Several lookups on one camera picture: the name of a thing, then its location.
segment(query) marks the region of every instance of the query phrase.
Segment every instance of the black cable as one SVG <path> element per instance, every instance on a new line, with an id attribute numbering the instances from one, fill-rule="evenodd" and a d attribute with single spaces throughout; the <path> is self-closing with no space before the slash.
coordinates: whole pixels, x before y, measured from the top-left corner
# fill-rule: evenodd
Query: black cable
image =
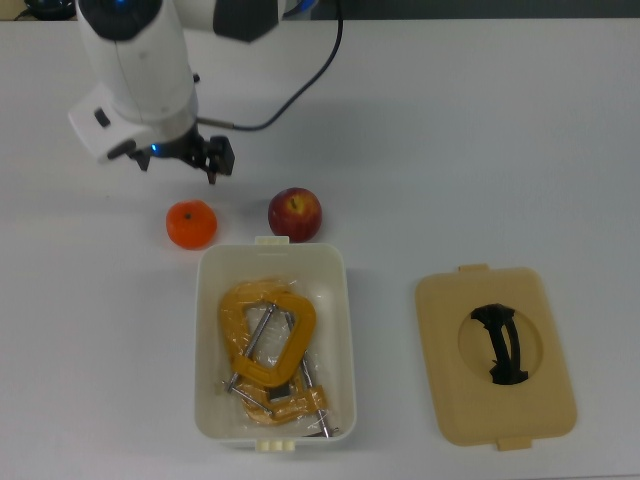
<path id="1" fill-rule="evenodd" d="M 208 125 L 210 127 L 226 128 L 229 130 L 239 130 L 242 132 L 257 132 L 258 130 L 264 130 L 265 128 L 269 127 L 273 122 L 275 122 L 278 118 L 280 118 L 280 116 L 291 106 L 293 102 L 295 102 L 298 99 L 298 97 L 300 97 L 300 95 L 306 92 L 309 89 L 309 87 L 313 85 L 322 76 L 322 74 L 327 70 L 327 68 L 329 68 L 329 65 L 331 65 L 331 62 L 333 62 L 333 59 L 335 58 L 336 54 L 338 53 L 338 49 L 340 48 L 340 42 L 342 41 L 343 19 L 342 19 L 342 8 L 340 6 L 340 0 L 336 1 L 336 16 L 338 19 L 338 32 L 336 34 L 336 41 L 333 45 L 333 49 L 331 50 L 331 54 L 329 55 L 329 58 L 324 63 L 322 68 L 318 70 L 318 73 L 316 73 L 313 77 L 311 77 L 311 79 L 307 83 L 305 83 L 296 93 L 294 93 L 293 96 L 289 100 L 287 100 L 287 102 L 282 107 L 280 107 L 280 110 L 278 110 L 269 120 L 267 120 L 264 123 L 261 123 L 260 125 L 236 125 L 235 123 L 225 122 L 223 120 L 215 120 L 211 118 L 198 117 L 198 120 L 197 120 L 198 123 L 202 125 Z"/>
<path id="2" fill-rule="evenodd" d="M 22 17 L 28 17 L 28 16 L 31 16 L 31 15 L 32 15 L 31 14 L 31 10 L 29 10 L 27 8 L 26 10 L 21 11 L 20 14 L 16 18 L 13 19 L 13 21 L 16 22 L 16 21 L 20 20 Z"/>

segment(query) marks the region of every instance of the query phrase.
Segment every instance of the orange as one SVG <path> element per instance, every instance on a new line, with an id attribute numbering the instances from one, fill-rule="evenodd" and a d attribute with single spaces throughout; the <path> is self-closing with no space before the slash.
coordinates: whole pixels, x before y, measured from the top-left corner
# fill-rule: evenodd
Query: orange
<path id="1" fill-rule="evenodd" d="M 187 200 L 167 212 L 167 233 L 176 245 L 188 250 L 206 246 L 218 229 L 218 219 L 202 200 Z"/>

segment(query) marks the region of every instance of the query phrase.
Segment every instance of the yellow c-clamp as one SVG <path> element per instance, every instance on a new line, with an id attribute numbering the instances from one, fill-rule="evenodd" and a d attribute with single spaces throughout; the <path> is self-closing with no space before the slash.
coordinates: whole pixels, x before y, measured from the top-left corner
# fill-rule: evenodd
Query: yellow c-clamp
<path id="1" fill-rule="evenodd" d="M 265 304 L 267 309 L 262 319 L 250 333 L 246 310 Z M 269 368 L 255 361 L 252 355 L 266 324 L 277 310 L 284 313 L 290 333 L 276 364 Z M 228 392 L 242 397 L 247 415 L 262 424 L 280 425 L 315 413 L 324 435 L 331 436 L 326 424 L 324 390 L 320 385 L 313 385 L 306 358 L 316 324 L 311 302 L 277 281 L 242 283 L 223 297 L 220 324 L 233 371 L 225 386 Z M 271 392 L 275 390 L 283 390 L 287 395 L 274 398 Z"/>

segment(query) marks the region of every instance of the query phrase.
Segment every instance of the white table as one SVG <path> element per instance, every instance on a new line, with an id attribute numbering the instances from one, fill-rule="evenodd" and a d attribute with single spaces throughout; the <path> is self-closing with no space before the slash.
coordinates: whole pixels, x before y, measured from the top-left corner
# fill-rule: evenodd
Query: white table
<path id="1" fill-rule="evenodd" d="M 3 478 L 640 475 L 640 21 L 349 22 L 279 122 L 229 135 L 236 168 L 215 187 L 177 161 L 89 158 L 66 119 L 95 81 L 76 28 L 0 28 Z M 202 113 L 262 121 L 334 34 L 189 32 Z M 193 421 L 201 253 L 164 215 L 202 198 L 218 243 L 252 243 L 294 185 L 347 265 L 358 424 L 294 457 L 230 450 Z M 456 447 L 436 424 L 414 288 L 480 262 L 535 269 L 563 342 L 578 424 L 531 450 Z"/>

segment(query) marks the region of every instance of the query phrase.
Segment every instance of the white plastic box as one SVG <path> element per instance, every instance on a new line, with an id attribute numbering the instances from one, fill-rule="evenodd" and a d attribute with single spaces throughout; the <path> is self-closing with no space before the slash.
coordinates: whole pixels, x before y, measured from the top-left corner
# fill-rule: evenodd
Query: white plastic box
<path id="1" fill-rule="evenodd" d="M 239 398 L 224 391 L 231 374 L 219 325 L 218 307 L 240 282 L 282 277 L 295 279 L 313 304 L 317 323 L 309 353 L 321 368 L 316 383 L 324 388 L 332 438 L 308 437 L 315 417 L 281 426 L 247 418 Z M 347 281 L 342 256 L 326 244 L 289 244 L 286 237 L 263 237 L 256 245 L 217 245 L 198 268 L 196 306 L 195 421 L 212 439 L 259 451 L 291 451 L 297 445 L 322 445 L 346 438 L 356 423 L 353 347 Z"/>

